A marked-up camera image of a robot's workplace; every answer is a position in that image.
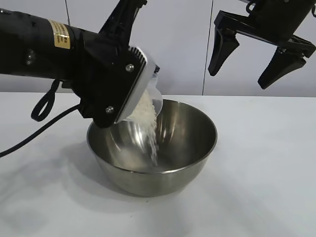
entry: bowl rim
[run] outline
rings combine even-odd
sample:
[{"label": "bowl rim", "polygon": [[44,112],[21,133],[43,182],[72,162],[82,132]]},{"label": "bowl rim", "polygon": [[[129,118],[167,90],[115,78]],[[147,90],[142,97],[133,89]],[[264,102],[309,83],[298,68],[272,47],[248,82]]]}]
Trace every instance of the bowl rim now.
[{"label": "bowl rim", "polygon": [[213,120],[206,114],[204,113],[203,111],[201,111],[200,109],[192,106],[192,105],[188,105],[186,103],[183,103],[183,102],[180,102],[180,101],[175,101],[175,100],[169,100],[169,99],[164,99],[163,101],[169,101],[169,102],[172,102],[172,103],[177,103],[177,104],[184,104],[186,106],[189,106],[195,110],[198,110],[200,111],[202,114],[204,114],[206,116],[206,118],[209,120],[209,122],[212,124],[212,126],[214,127],[214,131],[215,131],[215,141],[214,141],[214,144],[213,146],[211,147],[211,149],[209,149],[209,151],[207,152],[206,155],[204,155],[201,159],[195,161],[194,163],[192,164],[189,164],[187,166],[184,166],[184,167],[181,167],[179,169],[173,169],[173,170],[167,170],[167,171],[157,171],[157,172],[142,172],[142,171],[132,171],[132,170],[129,170],[129,169],[124,169],[124,168],[121,168],[121,167],[117,167],[115,165],[112,165],[108,162],[106,162],[104,159],[102,159],[101,157],[99,157],[95,152],[94,150],[91,148],[91,145],[89,143],[89,131],[91,130],[91,127],[95,124],[94,122],[92,122],[88,128],[88,131],[87,131],[87,134],[86,134],[86,141],[87,141],[87,144],[88,144],[88,147],[90,148],[90,150],[92,151],[92,153],[94,154],[94,156],[97,158],[97,159],[100,159],[102,160],[103,162],[105,162],[107,165],[113,167],[113,168],[116,168],[116,169],[119,169],[121,171],[125,171],[125,172],[129,172],[129,173],[135,173],[135,174],[169,174],[169,173],[175,173],[175,172],[179,172],[181,170],[185,170],[185,169],[188,169],[198,163],[200,163],[201,161],[205,160],[208,158],[208,156],[212,153],[212,151],[214,150],[215,146],[217,145],[217,139],[218,139],[218,133],[217,133],[217,128],[215,126],[215,123],[213,122]]}]

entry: white wall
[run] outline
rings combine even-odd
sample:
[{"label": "white wall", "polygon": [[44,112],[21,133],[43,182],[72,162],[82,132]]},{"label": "white wall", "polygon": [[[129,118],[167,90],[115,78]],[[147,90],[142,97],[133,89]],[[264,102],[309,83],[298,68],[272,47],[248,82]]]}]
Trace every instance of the white wall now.
[{"label": "white wall", "polygon": [[[99,31],[118,0],[68,0],[73,26]],[[201,95],[211,0],[149,0],[135,21],[131,44],[161,67],[163,94]]]},{"label": "white wall", "polygon": [[[67,22],[64,0],[0,0],[0,8]],[[51,83],[50,79],[0,75],[0,91],[46,92]]]},{"label": "white wall", "polygon": [[[246,15],[246,4],[237,0],[214,0],[208,64],[214,43],[214,20],[219,10]],[[308,41],[316,43],[314,32],[316,19],[310,14],[296,32]],[[239,48],[228,58],[215,77],[205,75],[205,95],[255,95],[255,96],[316,96],[316,54],[307,59],[302,69],[292,72],[266,90],[257,81],[269,64],[276,47],[267,43],[238,35]]]}]

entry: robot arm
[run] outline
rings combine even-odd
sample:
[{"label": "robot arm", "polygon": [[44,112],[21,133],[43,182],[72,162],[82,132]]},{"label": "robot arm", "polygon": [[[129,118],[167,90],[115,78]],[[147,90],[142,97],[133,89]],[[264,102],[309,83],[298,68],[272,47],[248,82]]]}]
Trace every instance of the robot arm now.
[{"label": "robot arm", "polygon": [[[53,94],[61,81],[80,97],[84,118],[109,127],[133,112],[156,69],[146,53],[129,46],[146,3],[120,0],[99,33],[0,9],[0,74],[55,79]],[[46,102],[50,111],[53,102],[39,104]]]},{"label": "robot arm", "polygon": [[[316,0],[242,0],[248,16],[220,11],[215,20],[215,45],[209,66],[216,75],[239,46],[244,34],[277,46],[259,79],[267,88],[283,75],[305,65],[315,46],[294,34]],[[157,72],[153,60],[129,46],[132,25],[146,0],[119,0],[99,33],[0,9],[0,74],[55,79],[80,97],[79,111],[99,127],[109,127],[128,117],[147,84]],[[50,111],[53,101],[47,104]]]}]

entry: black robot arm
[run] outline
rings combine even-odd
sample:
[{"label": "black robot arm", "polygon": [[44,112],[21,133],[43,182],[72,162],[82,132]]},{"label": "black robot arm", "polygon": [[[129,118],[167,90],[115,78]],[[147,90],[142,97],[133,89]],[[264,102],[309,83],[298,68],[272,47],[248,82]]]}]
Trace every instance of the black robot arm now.
[{"label": "black robot arm", "polygon": [[[80,97],[84,118],[93,118],[100,127],[111,126],[144,68],[144,59],[129,40],[137,12],[146,3],[120,0],[99,33],[0,9],[0,74],[56,80],[32,113],[37,121],[50,112],[61,81]],[[126,70],[127,65],[133,70]],[[39,116],[44,105],[45,114]]]}]

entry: black cylindrical motor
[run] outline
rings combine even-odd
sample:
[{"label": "black cylindrical motor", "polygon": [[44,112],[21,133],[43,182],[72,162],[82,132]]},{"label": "black cylindrical motor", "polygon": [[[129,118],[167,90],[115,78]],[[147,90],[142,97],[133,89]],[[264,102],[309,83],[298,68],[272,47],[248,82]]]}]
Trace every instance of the black cylindrical motor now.
[{"label": "black cylindrical motor", "polygon": [[96,35],[0,8],[0,74],[69,79],[79,67],[80,36],[87,41]]},{"label": "black cylindrical motor", "polygon": [[268,34],[279,39],[288,40],[307,14],[316,0],[257,0],[250,18]]}]

